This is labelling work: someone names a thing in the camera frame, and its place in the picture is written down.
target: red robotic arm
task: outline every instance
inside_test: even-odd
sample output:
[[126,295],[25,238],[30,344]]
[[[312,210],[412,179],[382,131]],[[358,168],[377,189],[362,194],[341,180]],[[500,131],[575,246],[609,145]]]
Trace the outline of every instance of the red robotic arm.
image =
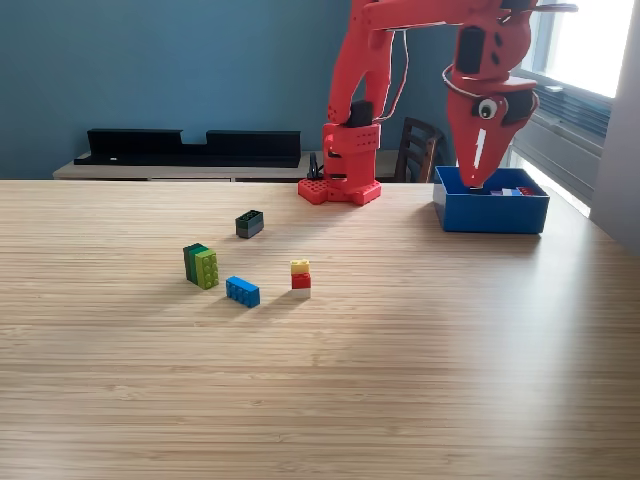
[[[391,84],[395,31],[440,24],[460,25],[454,64],[443,78],[462,181],[481,187],[538,107],[536,83],[509,73],[529,50],[529,19],[535,10],[577,8],[539,6],[538,0],[352,0],[323,130],[325,178],[303,180],[300,195],[315,204],[359,205],[380,196],[375,152]],[[352,103],[363,78],[365,98]]]

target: wooden chair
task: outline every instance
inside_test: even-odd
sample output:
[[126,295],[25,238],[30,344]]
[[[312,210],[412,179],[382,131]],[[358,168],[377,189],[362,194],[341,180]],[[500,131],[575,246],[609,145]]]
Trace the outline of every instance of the wooden chair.
[[397,183],[431,183],[436,169],[436,156],[444,134],[435,127],[407,117],[398,151],[395,181]]

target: green lego brick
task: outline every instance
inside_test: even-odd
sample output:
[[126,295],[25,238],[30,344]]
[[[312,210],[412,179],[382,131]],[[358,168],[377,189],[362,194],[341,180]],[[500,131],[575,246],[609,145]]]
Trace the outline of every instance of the green lego brick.
[[190,247],[184,247],[182,249],[182,251],[184,252],[184,269],[187,274],[187,280],[189,280],[190,282],[192,282],[193,279],[195,278],[195,269],[191,267],[189,254],[194,250],[201,250],[203,248],[206,248],[206,247],[204,245],[200,245],[199,243],[196,243],[194,245],[191,245]]
[[251,210],[241,217],[236,218],[236,228],[240,228],[242,230],[249,230],[261,223],[264,223],[264,214],[257,210]]
[[207,247],[199,247],[189,251],[189,271],[191,272],[191,278],[189,280],[196,285],[198,284],[198,277],[196,275],[196,254],[206,252],[207,250],[209,250]]
[[204,252],[197,253],[195,259],[198,286],[204,290],[209,290],[219,285],[218,260],[215,252],[205,250]]

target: lime green lego brick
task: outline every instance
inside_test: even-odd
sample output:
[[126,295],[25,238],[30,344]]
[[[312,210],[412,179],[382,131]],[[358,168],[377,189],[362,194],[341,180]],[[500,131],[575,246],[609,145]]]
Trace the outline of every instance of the lime green lego brick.
[[212,250],[197,253],[196,274],[198,286],[204,290],[209,290],[220,284],[218,279],[218,259]]
[[189,251],[189,273],[191,274],[189,280],[196,285],[198,284],[198,278],[196,276],[196,254],[206,252],[207,250],[209,250],[207,247],[198,247]]

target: yellow lego brick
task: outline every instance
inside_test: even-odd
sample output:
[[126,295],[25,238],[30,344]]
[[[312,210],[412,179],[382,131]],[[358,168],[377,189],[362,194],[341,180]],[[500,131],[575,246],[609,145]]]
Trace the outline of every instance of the yellow lego brick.
[[292,260],[291,275],[300,275],[301,273],[311,273],[311,263],[309,260]]
[[216,253],[212,250],[205,250],[197,253],[196,258],[196,275],[198,286],[204,290],[216,287],[220,284],[218,279],[218,260]]

